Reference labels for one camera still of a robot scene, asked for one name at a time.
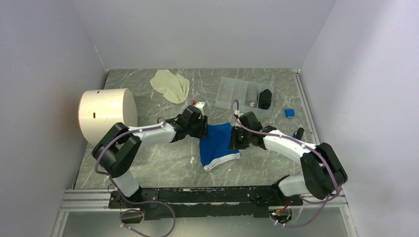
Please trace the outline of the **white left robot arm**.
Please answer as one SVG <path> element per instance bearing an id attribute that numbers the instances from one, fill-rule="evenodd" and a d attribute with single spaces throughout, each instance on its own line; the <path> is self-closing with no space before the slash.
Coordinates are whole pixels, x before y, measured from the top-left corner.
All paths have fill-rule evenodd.
<path id="1" fill-rule="evenodd" d="M 109 178 L 120 191 L 128 207 L 143 202 L 142 188 L 130 172 L 140 148 L 156 144 L 174 143 L 186 136 L 205 138 L 208 135 L 208 117 L 203 109 L 189 105 L 171 119 L 159 117 L 154 125 L 133 127 L 115 123 L 92 150 L 96 160 L 94 170 Z"/>

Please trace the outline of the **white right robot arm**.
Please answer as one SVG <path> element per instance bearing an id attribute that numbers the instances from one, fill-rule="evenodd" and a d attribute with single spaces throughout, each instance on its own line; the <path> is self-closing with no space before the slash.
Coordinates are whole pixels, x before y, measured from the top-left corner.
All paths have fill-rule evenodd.
<path id="1" fill-rule="evenodd" d="M 330 144 L 302 142 L 275 127 L 262 126 L 253 112 L 233 115 L 233 118 L 237 124 L 231 130 L 231 149 L 246 149 L 253 145 L 277 152 L 301 166 L 300 175 L 285 176 L 273 185 L 271 197 L 276 204 L 283 205 L 297 195 L 312 195 L 325 200 L 338 195 L 341 186 L 347 182 L 348 176 Z"/>

